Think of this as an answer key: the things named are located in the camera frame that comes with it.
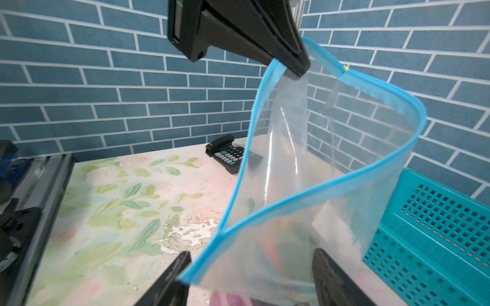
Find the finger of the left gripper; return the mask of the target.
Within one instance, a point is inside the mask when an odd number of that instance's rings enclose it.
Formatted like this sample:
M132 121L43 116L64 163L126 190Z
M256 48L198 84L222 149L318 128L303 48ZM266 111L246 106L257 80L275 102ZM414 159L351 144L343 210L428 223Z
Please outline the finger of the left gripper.
M191 62L216 47L266 66L277 59L291 79L311 66L289 1L172 0L167 27L169 41Z

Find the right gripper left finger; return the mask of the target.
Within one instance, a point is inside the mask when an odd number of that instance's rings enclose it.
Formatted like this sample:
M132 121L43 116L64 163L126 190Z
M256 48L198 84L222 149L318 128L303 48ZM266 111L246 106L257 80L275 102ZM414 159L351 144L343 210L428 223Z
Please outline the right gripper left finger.
M179 281L178 276L190 263L190 252L181 252L135 306L187 305L190 286Z

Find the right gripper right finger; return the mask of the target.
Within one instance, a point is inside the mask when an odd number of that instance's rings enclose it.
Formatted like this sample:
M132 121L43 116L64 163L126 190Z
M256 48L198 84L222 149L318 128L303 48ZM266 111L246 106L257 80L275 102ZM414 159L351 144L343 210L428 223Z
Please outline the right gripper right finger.
M375 306L375 303L321 248L313 253L312 272L318 304L322 306Z

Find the teal plastic basket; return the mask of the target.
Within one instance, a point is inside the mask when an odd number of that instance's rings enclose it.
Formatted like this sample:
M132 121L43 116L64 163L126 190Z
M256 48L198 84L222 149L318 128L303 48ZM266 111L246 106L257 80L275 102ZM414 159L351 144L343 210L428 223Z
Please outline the teal plastic basket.
M364 262L408 305L488 305L489 209L405 169Z

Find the clear zip top bag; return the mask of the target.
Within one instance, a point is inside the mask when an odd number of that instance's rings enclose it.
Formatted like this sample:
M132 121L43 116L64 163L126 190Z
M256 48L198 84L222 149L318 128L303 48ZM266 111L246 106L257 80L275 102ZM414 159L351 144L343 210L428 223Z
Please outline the clear zip top bag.
M231 201L180 280L272 305L316 304L313 254L355 275L426 125L422 102L303 39L309 71L274 60Z

